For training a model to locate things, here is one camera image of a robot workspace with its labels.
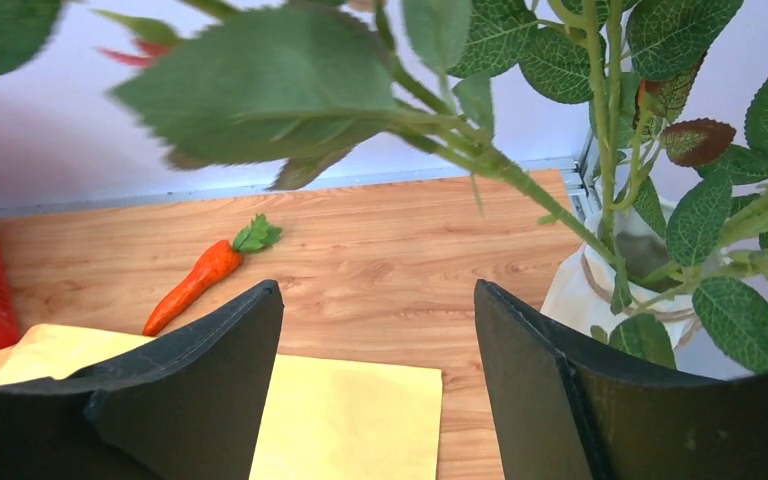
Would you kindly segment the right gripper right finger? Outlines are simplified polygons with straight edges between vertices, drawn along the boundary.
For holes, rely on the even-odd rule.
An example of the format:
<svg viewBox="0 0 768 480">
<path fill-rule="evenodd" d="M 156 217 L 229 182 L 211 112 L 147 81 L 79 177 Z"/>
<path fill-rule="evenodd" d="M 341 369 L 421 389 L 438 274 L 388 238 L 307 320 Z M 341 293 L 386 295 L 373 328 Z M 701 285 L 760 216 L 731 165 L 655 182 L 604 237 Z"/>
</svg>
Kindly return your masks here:
<svg viewBox="0 0 768 480">
<path fill-rule="evenodd" d="M 768 373 L 665 368 L 485 280 L 474 306 L 505 478 L 768 479 Z"/>
</svg>

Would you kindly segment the pale pink rose stem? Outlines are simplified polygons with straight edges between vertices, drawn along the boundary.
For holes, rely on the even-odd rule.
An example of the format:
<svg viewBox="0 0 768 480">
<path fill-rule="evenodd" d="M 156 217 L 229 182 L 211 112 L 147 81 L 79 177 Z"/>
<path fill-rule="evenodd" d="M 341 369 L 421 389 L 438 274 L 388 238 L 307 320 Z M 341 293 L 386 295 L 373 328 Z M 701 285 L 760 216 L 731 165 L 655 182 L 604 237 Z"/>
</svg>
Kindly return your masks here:
<svg viewBox="0 0 768 480">
<path fill-rule="evenodd" d="M 409 48 L 434 75 L 433 88 L 404 64 L 383 1 L 193 1 L 209 23 L 191 35 L 159 18 L 100 9 L 135 44 L 108 52 L 134 71 L 109 93 L 177 170 L 329 165 L 383 133 L 454 164 L 433 151 L 454 122 L 423 101 L 441 95 L 439 80 L 409 36 L 439 2 L 401 5 Z"/>
</svg>

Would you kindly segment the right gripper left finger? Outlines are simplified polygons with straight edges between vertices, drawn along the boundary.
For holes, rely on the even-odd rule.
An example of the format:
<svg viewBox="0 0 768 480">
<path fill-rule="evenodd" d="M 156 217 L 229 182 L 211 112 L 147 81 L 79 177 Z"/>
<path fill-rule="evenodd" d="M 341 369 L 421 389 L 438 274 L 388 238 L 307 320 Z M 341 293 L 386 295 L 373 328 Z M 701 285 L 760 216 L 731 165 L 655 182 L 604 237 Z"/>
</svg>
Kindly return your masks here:
<svg viewBox="0 0 768 480">
<path fill-rule="evenodd" d="M 277 282 L 56 380 L 0 386 L 0 479 L 245 479 L 281 334 Z"/>
</svg>

